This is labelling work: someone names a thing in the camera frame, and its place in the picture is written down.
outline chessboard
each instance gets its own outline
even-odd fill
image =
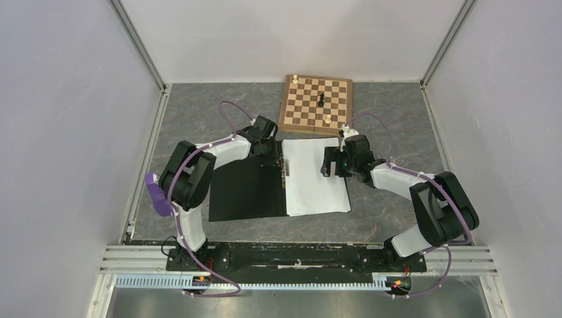
[[[339,136],[352,116],[351,86],[349,79],[287,75],[279,130]]]

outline gray floor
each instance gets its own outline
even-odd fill
[[[413,292],[435,278],[414,278]],[[392,300],[379,291],[243,291],[232,298],[190,298],[179,290],[113,292],[108,317],[491,317],[479,279],[448,278],[418,298]]]
[[[174,84],[156,143],[150,171],[160,174],[181,140],[210,142],[230,131],[217,110],[222,100],[241,104],[254,116],[279,118],[283,83]],[[234,107],[227,113],[237,127],[247,118]],[[379,114],[394,134],[397,165],[416,171],[441,172],[443,164],[433,135],[420,86],[416,83],[354,83],[354,114]],[[384,129],[373,119],[362,118],[354,128],[367,136],[375,154],[386,157],[389,142]],[[278,139],[310,138],[312,135],[280,132]],[[203,206],[203,227],[209,240],[261,242],[382,242],[415,222],[412,204],[393,193],[374,190],[348,179],[351,212],[302,217],[277,217],[209,223],[208,198]],[[159,217],[150,198],[142,194],[137,214],[136,240],[162,240],[175,235],[172,218]]]

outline chess piece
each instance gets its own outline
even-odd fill
[[[318,106],[324,107],[324,93],[320,94],[320,101],[318,101]]]

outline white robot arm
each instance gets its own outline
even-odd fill
[[[405,258],[428,248],[439,247],[463,235],[465,230],[452,207],[428,179],[441,186],[458,207],[469,230],[478,227],[473,209],[458,179],[451,172],[424,174],[397,168],[385,159],[376,159],[367,138],[344,127],[339,147],[326,147],[321,173],[328,177],[335,164],[335,175],[355,176],[358,181],[391,191],[412,201],[418,223],[384,242],[396,258]]]
[[[236,136],[231,135],[226,139],[209,144],[180,142],[162,175],[160,177],[156,174],[147,175],[145,184],[154,208],[161,216],[174,214],[179,217],[184,238],[192,251],[199,250],[206,241],[201,222],[201,203],[207,196],[213,170],[249,156],[260,156],[264,158],[265,162],[269,160],[275,162],[278,157],[274,145],[276,133],[277,125],[275,123],[258,116],[252,126],[238,131]],[[166,196],[172,187],[174,176],[190,154],[205,146],[210,147],[200,151],[188,163],[187,168],[192,169],[184,169],[174,184],[172,204],[175,208],[173,208],[168,204]],[[178,235],[178,242],[184,248],[186,247],[180,235]]]

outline white paper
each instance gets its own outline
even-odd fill
[[[320,172],[324,147],[338,146],[338,138],[283,140],[283,157],[288,163],[285,177],[287,215],[312,215],[351,210],[345,180]]]

